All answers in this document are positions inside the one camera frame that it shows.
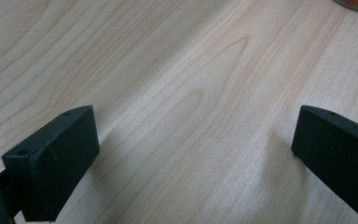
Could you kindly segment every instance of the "small hole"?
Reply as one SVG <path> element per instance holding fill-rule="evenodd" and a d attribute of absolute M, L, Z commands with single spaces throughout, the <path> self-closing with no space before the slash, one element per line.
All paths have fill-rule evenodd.
<path fill-rule="evenodd" d="M 23 155 L 28 154 L 28 152 L 30 152 L 30 149 L 28 149 L 28 148 L 22 149 L 22 150 L 20 150 L 20 151 L 17 153 L 17 155 L 23 156 Z"/>

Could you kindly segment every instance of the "hole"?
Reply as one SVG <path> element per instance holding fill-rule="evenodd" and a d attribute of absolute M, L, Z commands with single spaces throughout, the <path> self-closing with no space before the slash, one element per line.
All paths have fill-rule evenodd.
<path fill-rule="evenodd" d="M 20 151 L 17 153 L 17 155 L 23 156 L 23 155 L 28 154 L 29 152 L 30 152 L 30 149 L 26 148 L 26 149 L 20 150 Z"/>

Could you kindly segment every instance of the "table surface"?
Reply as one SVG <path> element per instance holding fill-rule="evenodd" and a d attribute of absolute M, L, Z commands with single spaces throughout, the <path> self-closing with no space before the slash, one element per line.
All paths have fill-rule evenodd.
<path fill-rule="evenodd" d="M 331 0 L 0 0 L 0 157 L 82 105 L 101 153 L 58 223 L 358 223 L 290 149 L 301 105 L 358 122 Z"/>

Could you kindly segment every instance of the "wooden table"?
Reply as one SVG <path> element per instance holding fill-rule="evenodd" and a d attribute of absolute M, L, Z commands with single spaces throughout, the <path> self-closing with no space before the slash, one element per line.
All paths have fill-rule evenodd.
<path fill-rule="evenodd" d="M 0 157 L 81 105 L 101 154 L 58 223 L 358 223 L 290 150 L 301 105 L 358 122 L 331 0 L 0 0 Z"/>

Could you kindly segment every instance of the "black plastic block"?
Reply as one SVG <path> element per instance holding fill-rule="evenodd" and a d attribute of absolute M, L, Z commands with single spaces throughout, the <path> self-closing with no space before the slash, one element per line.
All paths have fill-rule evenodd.
<path fill-rule="evenodd" d="M 358 124 L 303 105 L 292 151 L 327 187 L 358 213 Z"/>
<path fill-rule="evenodd" d="M 54 221 L 99 154 L 92 106 L 67 111 L 3 157 L 21 182 L 26 221 Z"/>

